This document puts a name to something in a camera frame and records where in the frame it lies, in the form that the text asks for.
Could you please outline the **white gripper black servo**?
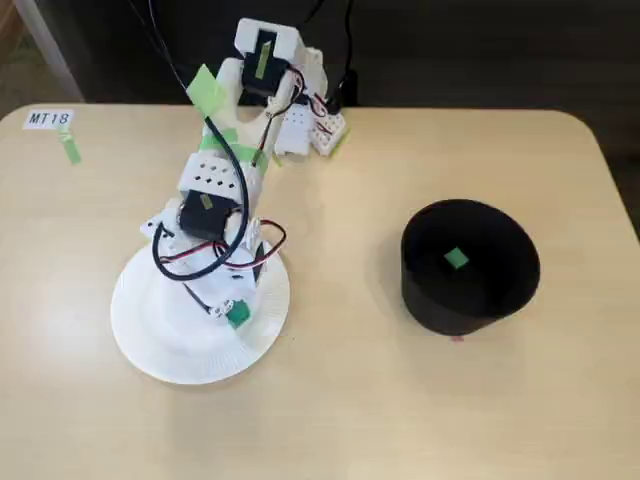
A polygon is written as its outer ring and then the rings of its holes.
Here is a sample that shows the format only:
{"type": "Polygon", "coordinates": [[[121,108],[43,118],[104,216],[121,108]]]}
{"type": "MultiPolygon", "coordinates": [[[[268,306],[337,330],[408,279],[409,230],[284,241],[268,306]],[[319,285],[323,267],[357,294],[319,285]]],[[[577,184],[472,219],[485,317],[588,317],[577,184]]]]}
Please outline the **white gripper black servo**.
{"type": "Polygon", "coordinates": [[[252,219],[240,244],[231,250],[225,238],[199,239],[180,230],[175,218],[151,218],[152,261],[161,275],[183,285],[214,318],[254,314],[259,309],[261,274],[274,256],[262,229],[273,224],[252,219]]]}

